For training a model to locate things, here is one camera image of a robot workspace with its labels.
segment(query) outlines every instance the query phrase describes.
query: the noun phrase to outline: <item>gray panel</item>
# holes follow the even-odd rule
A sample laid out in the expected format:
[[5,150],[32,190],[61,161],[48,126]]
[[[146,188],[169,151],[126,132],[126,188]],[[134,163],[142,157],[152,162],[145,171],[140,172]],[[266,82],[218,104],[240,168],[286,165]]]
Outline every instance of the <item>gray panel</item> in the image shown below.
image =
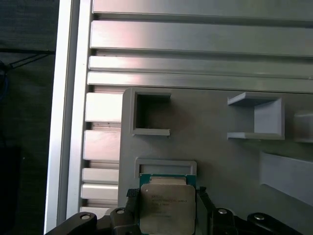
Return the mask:
[[117,200],[117,185],[83,184],[81,196],[84,199]]
[[122,94],[88,93],[86,121],[121,122]]
[[312,7],[309,0],[94,0],[93,12],[311,20]]
[[294,115],[295,141],[313,143],[313,111],[301,111]]
[[[268,213],[304,234],[313,234],[313,207],[261,186],[259,175],[260,149],[312,159],[312,148],[288,141],[227,140],[227,132],[236,127],[234,119],[238,115],[227,105],[227,98],[239,94],[241,92],[171,89],[172,108],[158,114],[164,117],[164,125],[170,127],[170,138],[133,137],[129,133],[130,123],[122,122],[118,204],[125,203],[128,188],[138,187],[138,178],[133,177],[137,157],[194,160],[197,183],[207,187],[217,207],[230,208],[242,218],[252,212]],[[285,136],[293,139],[294,113],[310,108],[312,95],[267,95],[284,100]],[[128,89],[123,97],[123,120],[130,118],[130,96],[131,89]]]
[[136,158],[135,177],[139,177],[140,173],[196,175],[197,163],[195,161],[169,161]]
[[84,159],[119,161],[120,136],[116,131],[86,131]]
[[305,28],[93,21],[90,46],[311,56],[312,41],[313,31]]
[[313,162],[261,153],[260,183],[313,206]]
[[313,80],[165,73],[89,72],[89,85],[313,93]]
[[302,78],[313,76],[311,63],[267,60],[178,59],[123,56],[91,56],[92,71],[166,72],[208,75]]
[[82,180],[84,183],[118,184],[118,170],[84,168]]

